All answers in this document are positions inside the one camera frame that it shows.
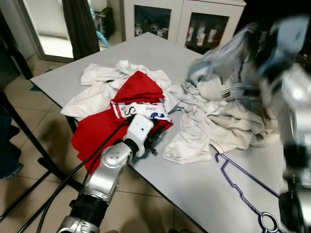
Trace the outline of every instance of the clothing label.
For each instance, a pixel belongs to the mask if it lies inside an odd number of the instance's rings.
[[[169,115],[165,111],[163,103],[134,102],[131,104],[114,103],[111,101],[113,111],[117,118],[127,118],[133,114],[141,114],[149,119],[167,120],[171,122]]]

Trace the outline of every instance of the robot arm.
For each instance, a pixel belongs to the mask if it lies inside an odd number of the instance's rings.
[[[57,233],[99,233],[111,199],[117,190],[119,176],[134,156],[145,153],[144,142],[154,124],[135,115],[122,141],[102,152],[101,162],[89,177],[82,194],[71,201],[72,211]]]

